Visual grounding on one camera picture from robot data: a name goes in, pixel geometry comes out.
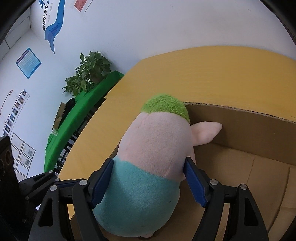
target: stuffed animal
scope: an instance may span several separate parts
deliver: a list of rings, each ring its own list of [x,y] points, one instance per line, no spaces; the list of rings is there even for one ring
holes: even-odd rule
[[[121,139],[104,198],[94,209],[98,223],[124,237],[151,237],[171,217],[193,146],[209,143],[216,122],[190,126],[183,102],[170,95],[148,100]]]

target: blue plush clothing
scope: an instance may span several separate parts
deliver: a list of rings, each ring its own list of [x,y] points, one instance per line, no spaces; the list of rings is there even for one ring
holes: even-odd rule
[[[94,209],[99,224],[109,233],[138,237],[161,228],[180,197],[179,183],[150,174],[118,156],[109,186]]]

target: blue gripper pad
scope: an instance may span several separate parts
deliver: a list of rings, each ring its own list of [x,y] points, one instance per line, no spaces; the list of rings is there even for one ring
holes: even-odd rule
[[[195,201],[205,207],[210,200],[209,184],[190,157],[185,159],[183,173]]]
[[[95,208],[95,206],[99,203],[101,203],[105,192],[108,188],[112,168],[113,168],[114,161],[110,158],[108,158],[99,171],[97,171],[96,175],[94,175],[94,185],[92,187],[92,199],[91,199],[91,205],[92,208]]]

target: pink ear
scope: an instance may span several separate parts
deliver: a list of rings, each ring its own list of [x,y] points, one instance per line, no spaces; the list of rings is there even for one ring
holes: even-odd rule
[[[199,122],[191,126],[193,145],[203,145],[209,143],[222,129],[222,124],[218,122]]]

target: yellow table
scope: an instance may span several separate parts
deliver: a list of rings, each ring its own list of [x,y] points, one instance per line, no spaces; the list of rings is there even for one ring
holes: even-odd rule
[[[143,103],[158,93],[296,121],[295,77],[296,61],[249,47],[197,47],[144,59],[107,94],[71,149],[60,178],[87,179],[99,169]]]

